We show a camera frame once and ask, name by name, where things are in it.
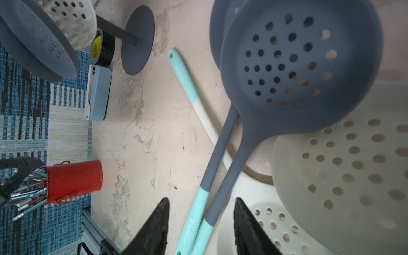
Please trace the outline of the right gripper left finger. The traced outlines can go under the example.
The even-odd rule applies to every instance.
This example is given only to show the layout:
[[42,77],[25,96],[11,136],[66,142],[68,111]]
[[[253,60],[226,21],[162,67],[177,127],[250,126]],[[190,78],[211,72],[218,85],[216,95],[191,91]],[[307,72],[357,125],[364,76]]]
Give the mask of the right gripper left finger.
[[121,255],[164,255],[169,217],[170,201],[164,197]]

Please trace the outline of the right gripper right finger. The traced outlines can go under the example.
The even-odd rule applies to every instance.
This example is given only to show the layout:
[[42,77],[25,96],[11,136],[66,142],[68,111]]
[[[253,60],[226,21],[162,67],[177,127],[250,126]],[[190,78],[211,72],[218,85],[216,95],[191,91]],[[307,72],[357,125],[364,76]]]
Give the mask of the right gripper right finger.
[[281,255],[241,198],[233,212],[235,245],[238,255]]

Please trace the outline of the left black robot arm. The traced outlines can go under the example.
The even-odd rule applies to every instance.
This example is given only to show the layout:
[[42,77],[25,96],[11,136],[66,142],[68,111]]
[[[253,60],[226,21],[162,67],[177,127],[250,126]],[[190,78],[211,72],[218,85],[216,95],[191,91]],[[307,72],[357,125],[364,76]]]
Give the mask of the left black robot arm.
[[43,165],[44,163],[35,157],[1,159],[1,170],[18,170],[4,185],[1,185],[1,208],[5,207],[11,200],[11,194],[20,187],[24,179]]

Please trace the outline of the grey utensil rack stand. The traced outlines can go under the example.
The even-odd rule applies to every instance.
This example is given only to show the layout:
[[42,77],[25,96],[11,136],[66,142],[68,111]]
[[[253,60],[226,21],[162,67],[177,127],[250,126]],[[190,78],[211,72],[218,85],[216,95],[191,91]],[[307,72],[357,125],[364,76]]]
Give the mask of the grey utensil rack stand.
[[136,75],[146,65],[154,42],[155,20],[152,10],[141,5],[130,16],[125,29],[96,16],[97,26],[102,31],[122,40],[121,59],[124,71]]

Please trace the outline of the grey skimmer mint handle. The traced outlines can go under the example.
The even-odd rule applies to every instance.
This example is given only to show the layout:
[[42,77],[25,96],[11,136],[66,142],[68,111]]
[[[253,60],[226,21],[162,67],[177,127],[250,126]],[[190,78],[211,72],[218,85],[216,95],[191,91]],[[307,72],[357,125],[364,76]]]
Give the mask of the grey skimmer mint handle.
[[243,125],[237,154],[205,220],[215,226],[247,159],[264,140],[324,129],[365,97],[383,34],[371,1],[246,1],[217,65]]

